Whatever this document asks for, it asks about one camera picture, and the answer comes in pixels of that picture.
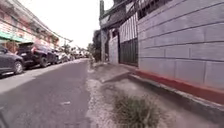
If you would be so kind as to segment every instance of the red stripe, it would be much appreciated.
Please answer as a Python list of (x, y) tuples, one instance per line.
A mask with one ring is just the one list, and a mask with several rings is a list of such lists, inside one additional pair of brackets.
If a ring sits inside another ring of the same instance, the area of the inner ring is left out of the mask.
[(197, 86), (193, 85), (187, 82), (183, 82), (177, 79), (170, 79), (166, 77), (162, 77), (160, 75), (150, 73), (150, 72), (145, 72), (141, 71), (139, 69), (136, 69), (134, 67), (122, 65), (131, 70), (133, 73), (140, 77), (148, 78), (150, 80), (156, 81), (158, 83), (164, 84), (166, 86), (175, 88), (177, 90), (192, 94), (194, 96), (200, 97), (202, 99), (206, 99), (218, 104), (224, 105), (224, 91), (214, 89), (214, 88), (209, 88), (205, 86)]

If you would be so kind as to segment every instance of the green plant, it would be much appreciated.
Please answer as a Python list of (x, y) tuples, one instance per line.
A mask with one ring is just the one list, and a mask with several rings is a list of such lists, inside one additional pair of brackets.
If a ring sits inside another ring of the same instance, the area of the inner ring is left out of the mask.
[(115, 97), (114, 121), (121, 128), (156, 128), (159, 123), (159, 109), (152, 102), (135, 97)]

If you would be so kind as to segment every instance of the asphalt road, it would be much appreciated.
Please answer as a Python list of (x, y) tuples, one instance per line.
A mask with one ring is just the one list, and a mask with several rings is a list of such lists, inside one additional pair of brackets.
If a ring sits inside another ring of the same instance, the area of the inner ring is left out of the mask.
[(75, 60), (0, 79), (0, 109), (9, 128), (89, 128), (87, 61)]

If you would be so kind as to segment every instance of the weeds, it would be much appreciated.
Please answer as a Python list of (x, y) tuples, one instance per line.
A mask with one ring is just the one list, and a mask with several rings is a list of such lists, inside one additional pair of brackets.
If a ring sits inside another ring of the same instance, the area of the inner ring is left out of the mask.
[(114, 113), (119, 128), (156, 128), (159, 123), (159, 109), (153, 101), (119, 95), (115, 97)]

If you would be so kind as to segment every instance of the gate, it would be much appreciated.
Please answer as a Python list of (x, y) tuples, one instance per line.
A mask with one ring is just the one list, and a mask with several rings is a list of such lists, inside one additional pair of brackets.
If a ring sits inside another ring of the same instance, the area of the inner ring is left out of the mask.
[(119, 27), (119, 62), (138, 66), (137, 11), (131, 5), (127, 17)]

